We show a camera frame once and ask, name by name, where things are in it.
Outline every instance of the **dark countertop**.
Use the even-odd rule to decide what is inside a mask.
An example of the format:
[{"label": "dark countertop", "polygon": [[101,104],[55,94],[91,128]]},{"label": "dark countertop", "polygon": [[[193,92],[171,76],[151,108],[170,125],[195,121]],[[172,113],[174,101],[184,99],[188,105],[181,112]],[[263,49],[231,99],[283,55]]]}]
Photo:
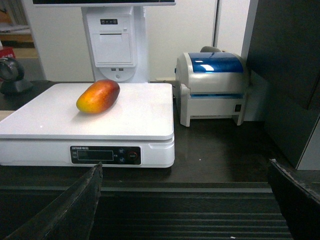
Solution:
[{"label": "dark countertop", "polygon": [[[37,81],[17,96],[0,95],[0,110],[16,110],[56,82]],[[265,189],[269,159],[294,169],[267,135],[263,122],[236,126],[231,119],[193,119],[180,125],[174,104],[175,161],[169,168],[103,168],[103,189],[201,191]],[[88,167],[0,166],[0,189],[63,190]],[[317,172],[298,171],[313,182]]]}]

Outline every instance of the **digital scale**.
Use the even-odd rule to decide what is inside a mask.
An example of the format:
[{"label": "digital scale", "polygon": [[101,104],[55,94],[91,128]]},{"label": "digital scale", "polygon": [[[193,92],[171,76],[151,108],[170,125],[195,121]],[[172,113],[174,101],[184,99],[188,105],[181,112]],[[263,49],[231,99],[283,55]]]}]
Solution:
[{"label": "digital scale", "polygon": [[0,165],[167,168],[175,160],[172,85],[119,83],[113,106],[80,112],[92,83],[59,83],[0,122]]}]

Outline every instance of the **white printer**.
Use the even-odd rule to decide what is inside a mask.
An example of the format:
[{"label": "white printer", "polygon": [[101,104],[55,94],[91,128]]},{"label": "white printer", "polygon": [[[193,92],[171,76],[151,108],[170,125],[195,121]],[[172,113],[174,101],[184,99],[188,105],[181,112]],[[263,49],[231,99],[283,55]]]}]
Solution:
[{"label": "white printer", "polygon": [[175,69],[175,98],[180,123],[190,119],[232,118],[243,123],[249,72],[243,59],[229,52],[183,53]]}]

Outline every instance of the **checkout counter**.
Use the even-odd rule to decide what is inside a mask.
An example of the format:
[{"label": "checkout counter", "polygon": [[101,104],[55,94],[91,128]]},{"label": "checkout counter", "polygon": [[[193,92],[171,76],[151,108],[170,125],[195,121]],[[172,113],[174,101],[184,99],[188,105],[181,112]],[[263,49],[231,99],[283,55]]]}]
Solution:
[{"label": "checkout counter", "polygon": [[[1,94],[0,110],[15,111],[55,83],[35,81],[26,93]],[[103,168],[102,195],[90,239],[259,239],[267,235],[290,239],[266,176],[269,159],[290,166],[263,123],[237,126],[231,118],[193,119],[185,127],[175,101],[173,117],[175,160],[171,167]],[[88,169],[0,166],[0,238],[33,217]],[[315,171],[299,174],[319,183],[320,174]],[[237,220],[246,220],[247,226]],[[264,232],[262,226],[271,232]]]}]

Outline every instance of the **mango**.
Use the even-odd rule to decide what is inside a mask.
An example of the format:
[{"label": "mango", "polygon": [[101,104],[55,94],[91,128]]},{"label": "mango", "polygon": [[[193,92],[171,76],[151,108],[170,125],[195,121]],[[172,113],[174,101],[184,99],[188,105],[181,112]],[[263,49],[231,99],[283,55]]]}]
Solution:
[{"label": "mango", "polygon": [[120,86],[110,79],[99,80],[88,87],[76,101],[76,107],[83,113],[99,114],[109,109],[117,100]]}]

